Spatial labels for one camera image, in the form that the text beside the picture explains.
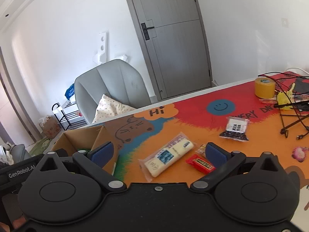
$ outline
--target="snack bar package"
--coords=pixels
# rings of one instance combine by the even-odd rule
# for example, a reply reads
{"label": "snack bar package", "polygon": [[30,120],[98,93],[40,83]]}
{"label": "snack bar package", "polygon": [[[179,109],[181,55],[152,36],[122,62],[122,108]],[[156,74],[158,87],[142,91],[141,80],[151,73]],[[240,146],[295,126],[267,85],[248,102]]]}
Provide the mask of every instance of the snack bar package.
{"label": "snack bar package", "polygon": [[249,141],[248,137],[245,134],[248,123],[248,119],[228,117],[228,124],[226,130],[220,133],[220,137],[230,138],[238,141]]}
{"label": "snack bar package", "polygon": [[194,154],[189,159],[186,159],[186,163],[204,174],[208,174],[216,169],[213,165],[207,162],[205,158],[202,158],[197,154]]}
{"label": "snack bar package", "polygon": [[153,177],[157,177],[193,147],[194,144],[183,133],[180,133],[146,159],[139,159],[138,162],[147,181],[151,182]]}
{"label": "snack bar package", "polygon": [[206,145],[205,144],[202,144],[200,146],[199,149],[196,150],[196,153],[198,153],[199,155],[203,156],[204,158],[206,158],[205,156],[205,149],[206,149]]}

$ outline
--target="table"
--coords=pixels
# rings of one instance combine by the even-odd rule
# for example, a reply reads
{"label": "table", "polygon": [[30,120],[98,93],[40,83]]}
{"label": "table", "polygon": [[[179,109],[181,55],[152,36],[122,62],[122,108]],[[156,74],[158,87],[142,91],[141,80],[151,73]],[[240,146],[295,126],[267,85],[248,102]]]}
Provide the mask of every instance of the table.
{"label": "table", "polygon": [[[309,231],[306,221],[309,215],[309,159],[300,163],[291,156],[295,147],[308,146],[309,136],[296,140],[297,135],[304,133],[301,124],[289,129],[288,138],[281,135],[282,123],[278,110],[259,101],[254,95],[253,80],[191,93],[101,123],[118,141],[116,145],[120,155],[115,176],[127,185],[147,182],[138,160],[145,159],[180,132],[195,142],[196,147],[154,178],[154,183],[186,182],[190,185],[201,178],[203,174],[186,164],[185,160],[207,142],[213,142],[229,152],[239,150],[247,156],[259,157],[262,152],[270,151],[278,156],[288,173],[296,171],[300,177],[300,204],[292,221],[304,231]],[[248,142],[219,137],[225,130],[228,116],[251,121],[246,132]],[[290,117],[286,124],[289,121],[293,122],[295,118]]]}

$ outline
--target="doorway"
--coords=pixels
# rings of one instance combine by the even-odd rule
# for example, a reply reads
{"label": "doorway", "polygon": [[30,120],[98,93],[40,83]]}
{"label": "doorway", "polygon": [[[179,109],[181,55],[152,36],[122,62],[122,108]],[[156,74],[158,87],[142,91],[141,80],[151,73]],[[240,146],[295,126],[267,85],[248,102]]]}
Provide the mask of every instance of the doorway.
{"label": "doorway", "polygon": [[131,0],[158,99],[211,87],[205,34],[196,0]]}

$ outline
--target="red candy wrapper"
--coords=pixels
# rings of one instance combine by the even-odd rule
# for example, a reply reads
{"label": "red candy wrapper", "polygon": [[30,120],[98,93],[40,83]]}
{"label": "red candy wrapper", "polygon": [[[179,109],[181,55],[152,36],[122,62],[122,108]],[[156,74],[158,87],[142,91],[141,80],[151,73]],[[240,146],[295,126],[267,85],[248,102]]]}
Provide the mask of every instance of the red candy wrapper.
{"label": "red candy wrapper", "polygon": [[208,174],[216,169],[213,165],[197,154],[194,154],[189,159],[186,159],[186,162],[204,174]]}

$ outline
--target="white label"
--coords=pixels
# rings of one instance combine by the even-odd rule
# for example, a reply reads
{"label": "white label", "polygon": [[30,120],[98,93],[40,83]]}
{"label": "white label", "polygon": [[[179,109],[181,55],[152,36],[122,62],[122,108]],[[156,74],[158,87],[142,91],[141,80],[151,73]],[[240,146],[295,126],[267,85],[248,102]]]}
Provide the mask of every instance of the white label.
{"label": "white label", "polygon": [[227,131],[244,133],[247,128],[247,121],[230,119],[227,125]]}

